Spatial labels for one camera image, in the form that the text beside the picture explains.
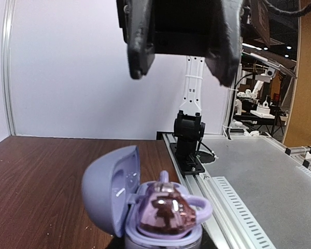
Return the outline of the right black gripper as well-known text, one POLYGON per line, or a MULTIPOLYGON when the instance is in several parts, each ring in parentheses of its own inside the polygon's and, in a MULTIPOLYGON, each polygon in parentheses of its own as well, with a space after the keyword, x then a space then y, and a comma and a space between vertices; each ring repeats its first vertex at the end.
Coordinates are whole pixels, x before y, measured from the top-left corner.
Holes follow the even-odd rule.
POLYGON ((241 59, 243 1, 124 1, 130 77, 147 75, 156 54, 204 57, 222 86, 241 59))

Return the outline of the grey oval puck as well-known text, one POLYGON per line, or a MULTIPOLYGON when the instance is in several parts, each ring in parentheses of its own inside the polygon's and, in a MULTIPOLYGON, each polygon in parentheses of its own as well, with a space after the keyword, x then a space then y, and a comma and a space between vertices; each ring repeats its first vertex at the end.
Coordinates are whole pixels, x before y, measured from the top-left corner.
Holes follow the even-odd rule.
POLYGON ((136 145, 113 150, 85 170, 81 192, 89 219, 116 238, 109 248, 200 248, 203 228, 198 225, 177 240, 153 239, 136 227, 139 199, 150 182, 140 182, 140 158, 136 145))

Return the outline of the purple earbud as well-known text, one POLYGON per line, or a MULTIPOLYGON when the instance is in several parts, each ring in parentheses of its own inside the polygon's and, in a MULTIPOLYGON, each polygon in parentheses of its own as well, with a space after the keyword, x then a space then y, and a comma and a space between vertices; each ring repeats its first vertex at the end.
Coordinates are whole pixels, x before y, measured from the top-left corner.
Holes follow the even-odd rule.
POLYGON ((208 220, 213 212, 211 203, 203 197, 186 195, 178 184, 169 181, 167 171, 148 185, 137 211, 137 229, 152 238, 181 238, 194 227, 208 220))

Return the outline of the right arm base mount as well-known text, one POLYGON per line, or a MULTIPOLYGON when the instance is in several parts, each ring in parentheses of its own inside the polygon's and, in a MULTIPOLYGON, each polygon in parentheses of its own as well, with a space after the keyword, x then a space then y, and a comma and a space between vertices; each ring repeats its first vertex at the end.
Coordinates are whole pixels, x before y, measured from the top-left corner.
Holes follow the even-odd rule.
POLYGON ((177 143, 170 143, 169 147, 171 152, 174 154, 175 162, 178 165, 179 171, 183 176, 185 175, 198 175, 205 172, 204 165, 212 164, 218 156, 208 148, 204 143, 202 145, 206 148, 206 151, 198 150, 188 156, 179 156, 176 153, 177 143))

